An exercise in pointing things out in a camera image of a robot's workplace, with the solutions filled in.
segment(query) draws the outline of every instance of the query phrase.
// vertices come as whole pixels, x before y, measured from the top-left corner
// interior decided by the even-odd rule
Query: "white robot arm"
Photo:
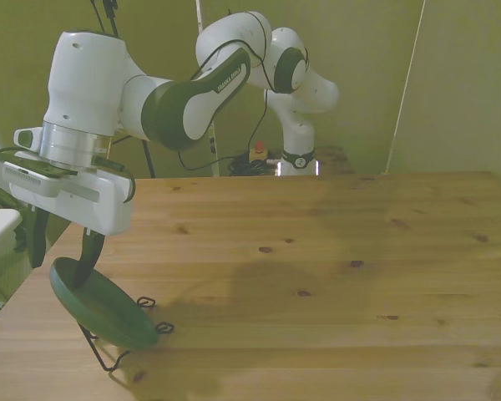
[[[271,53],[288,52],[290,48],[305,49],[296,32],[289,28],[274,30]],[[301,71],[301,66],[298,66],[299,71],[296,79],[293,80],[292,91],[279,93],[267,91],[266,88],[265,93],[266,102],[275,111],[282,125],[284,150],[279,169],[282,175],[314,175],[316,173],[315,130],[303,114],[331,111],[336,106],[340,95],[336,84],[317,74],[310,65],[308,53],[306,52],[305,55],[305,68]]]
[[[16,131],[15,144],[27,151],[0,157],[13,195],[34,210],[102,235],[118,234],[129,226],[133,181],[99,168],[124,170],[107,160],[115,130],[184,150],[204,135],[247,80],[274,92],[270,102],[284,127],[285,153],[305,157],[313,150],[313,130],[298,112],[329,109],[337,89],[309,67],[296,33],[272,32],[259,13],[232,14],[205,29],[196,55],[202,74],[171,81],[147,76],[118,38],[63,33],[43,126]]]

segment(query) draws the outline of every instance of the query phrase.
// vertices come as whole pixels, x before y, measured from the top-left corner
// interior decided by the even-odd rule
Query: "wooden tabletop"
[[[48,280],[81,234],[0,313],[0,401],[501,401],[490,174],[140,181],[98,269],[176,329],[113,375]]]

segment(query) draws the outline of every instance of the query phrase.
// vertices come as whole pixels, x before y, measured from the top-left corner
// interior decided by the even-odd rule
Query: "wall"
[[[263,13],[274,28],[294,28],[311,63],[337,83],[340,104],[312,115],[317,145],[339,145],[357,172],[385,169],[422,0],[202,0],[205,25],[229,9]],[[264,107],[260,89],[246,85],[215,120],[220,155],[245,149]],[[281,126],[270,111],[259,133],[281,147]]]
[[[106,28],[109,23],[96,0]],[[117,25],[134,61],[147,73],[188,79],[195,71],[197,17],[195,0],[119,0]],[[0,145],[13,144],[13,131],[40,126],[48,106],[48,73],[53,50],[63,30],[99,23],[89,0],[0,0]],[[185,171],[174,152],[149,144],[160,177],[210,175],[204,169]],[[126,164],[136,177],[149,176],[143,147],[127,140],[112,149],[111,158]],[[201,165],[209,160],[207,140],[185,160]]]
[[[501,175],[501,0],[428,0],[393,173]]]

